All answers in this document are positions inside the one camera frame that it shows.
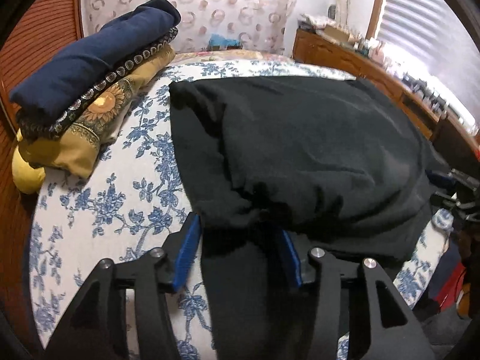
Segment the folded mustard sunflower cloth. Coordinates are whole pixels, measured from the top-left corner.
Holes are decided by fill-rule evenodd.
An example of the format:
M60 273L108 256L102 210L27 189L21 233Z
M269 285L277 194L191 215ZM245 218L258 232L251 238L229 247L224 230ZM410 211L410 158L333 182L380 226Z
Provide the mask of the folded mustard sunflower cloth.
M101 146L116 140L139 90L174 57L174 49L167 45L152 59L136 67L100 94L58 140L39 137L33 141L23 137L18 130L11 164L16 188L24 194L37 193L46 177L47 167L89 178Z

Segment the folded black patterned garment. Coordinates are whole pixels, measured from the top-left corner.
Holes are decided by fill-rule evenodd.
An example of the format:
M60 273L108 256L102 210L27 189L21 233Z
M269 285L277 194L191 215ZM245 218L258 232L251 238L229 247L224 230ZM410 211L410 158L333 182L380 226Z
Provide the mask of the folded black patterned garment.
M173 27L156 41L141 47L134 53L124 57L114 68L101 76L85 93L81 94L54 122L47 122L39 114L24 111L20 108L16 113L16 121L22 136L35 141L39 137L58 140L66 130L76 122L82 113L106 89L118 80L125 78L135 68L152 59L177 36L178 28Z

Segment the pink floral cream blanket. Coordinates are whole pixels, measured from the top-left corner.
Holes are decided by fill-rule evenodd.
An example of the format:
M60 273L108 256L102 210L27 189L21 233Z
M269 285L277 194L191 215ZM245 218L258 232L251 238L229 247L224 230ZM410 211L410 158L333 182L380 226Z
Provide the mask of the pink floral cream blanket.
M270 54L267 52L260 52L246 49L226 49L215 51L199 51L190 53L176 54L171 65L180 65L186 63L202 63L215 61L229 61L229 60L266 60L274 62L293 63L292 58L283 55Z

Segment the zebra window blind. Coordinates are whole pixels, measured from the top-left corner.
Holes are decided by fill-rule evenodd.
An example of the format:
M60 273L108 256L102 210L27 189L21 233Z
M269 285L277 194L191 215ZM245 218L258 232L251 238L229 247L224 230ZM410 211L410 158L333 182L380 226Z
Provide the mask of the zebra window blind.
M444 0L383 0L377 39L465 123L479 123L479 50Z

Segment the folded navy blue garment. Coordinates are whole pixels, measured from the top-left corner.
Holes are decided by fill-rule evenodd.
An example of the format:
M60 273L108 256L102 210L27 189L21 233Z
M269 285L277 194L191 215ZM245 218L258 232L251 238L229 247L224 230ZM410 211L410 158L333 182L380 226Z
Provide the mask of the folded navy blue garment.
M168 0L143 3L61 49L13 88L10 101L52 123L125 58L160 39L180 21L179 11Z

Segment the black printed t-shirt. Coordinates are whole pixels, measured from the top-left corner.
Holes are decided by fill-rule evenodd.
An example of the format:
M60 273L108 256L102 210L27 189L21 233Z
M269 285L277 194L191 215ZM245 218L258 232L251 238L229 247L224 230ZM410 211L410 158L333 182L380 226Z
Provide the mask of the black printed t-shirt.
M283 234L395 277L431 219L427 174L448 164L367 80L182 80L169 94L217 357L303 359L317 297L293 288Z

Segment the blue floral white sheet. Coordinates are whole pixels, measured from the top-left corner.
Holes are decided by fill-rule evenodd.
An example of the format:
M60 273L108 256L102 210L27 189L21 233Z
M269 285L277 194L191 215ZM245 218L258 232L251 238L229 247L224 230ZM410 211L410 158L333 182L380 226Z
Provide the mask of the blue floral white sheet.
M179 231L191 211L171 139L170 82L257 76L353 78L335 69L267 60L171 66L137 95L120 135L100 154L88 180L46 170L29 250L32 314L42 346L47 347L68 304L101 258L122 263L141 257ZM428 223L412 259L394 280L409 306L420 299L447 248L446 231ZM182 291L168 296L183 359L216 359L200 255L198 249Z

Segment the red-brown louvered wardrobe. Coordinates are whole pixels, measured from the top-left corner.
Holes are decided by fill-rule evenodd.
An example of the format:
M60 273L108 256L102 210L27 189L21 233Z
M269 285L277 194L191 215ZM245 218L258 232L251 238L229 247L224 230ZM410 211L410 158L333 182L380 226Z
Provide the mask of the red-brown louvered wardrobe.
M16 112L10 91L83 35L80 0L1 0L1 311L19 341L38 349L28 294L26 251L34 195L14 185Z

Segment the cardboard box on cabinet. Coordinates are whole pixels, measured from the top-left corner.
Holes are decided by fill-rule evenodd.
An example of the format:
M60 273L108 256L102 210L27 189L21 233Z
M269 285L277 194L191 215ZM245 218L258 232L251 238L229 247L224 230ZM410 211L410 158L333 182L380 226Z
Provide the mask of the cardboard box on cabinet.
M326 36L335 39L335 41L343 43L355 43L361 39L361 36L358 33L352 33L344 28L331 25L326 25L324 33Z

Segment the floral fabric pile on cabinet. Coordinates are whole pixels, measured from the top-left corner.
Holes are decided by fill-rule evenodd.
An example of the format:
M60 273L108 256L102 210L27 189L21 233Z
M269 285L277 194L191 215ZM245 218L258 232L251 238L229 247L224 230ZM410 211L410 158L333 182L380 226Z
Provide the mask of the floral fabric pile on cabinet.
M337 22L327 16L313 16L302 13L298 16L298 26L303 29L324 30L327 26L336 27Z

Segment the small box with blue cloth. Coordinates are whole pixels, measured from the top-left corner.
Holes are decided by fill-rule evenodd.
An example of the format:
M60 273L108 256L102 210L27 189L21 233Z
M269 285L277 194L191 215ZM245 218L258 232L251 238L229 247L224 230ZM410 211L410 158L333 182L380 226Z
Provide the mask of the small box with blue cloth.
M241 50L242 44L236 39L229 39L222 35L212 34L208 41L208 51L216 50Z

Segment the wooden sideboard cabinet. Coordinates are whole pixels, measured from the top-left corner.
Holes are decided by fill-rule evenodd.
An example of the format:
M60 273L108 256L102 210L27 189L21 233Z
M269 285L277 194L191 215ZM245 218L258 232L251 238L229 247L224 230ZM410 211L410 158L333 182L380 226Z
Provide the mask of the wooden sideboard cabinet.
M438 116L433 113L401 80L363 55L300 28L296 31L292 55L300 63L335 68L354 77L370 80L408 116L425 137L435 142L441 133L445 133L450 140L448 147L465 146L475 158L479 157L479 144L458 122L449 115Z

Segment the pink circle patterned curtain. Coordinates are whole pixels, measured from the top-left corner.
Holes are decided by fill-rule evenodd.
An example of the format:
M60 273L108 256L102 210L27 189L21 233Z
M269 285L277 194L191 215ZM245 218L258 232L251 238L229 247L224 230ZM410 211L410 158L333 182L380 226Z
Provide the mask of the pink circle patterned curtain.
M80 0L84 33L150 0ZM296 0L168 0L179 11L176 51L208 49L214 36L235 41L242 49L281 54L284 34Z

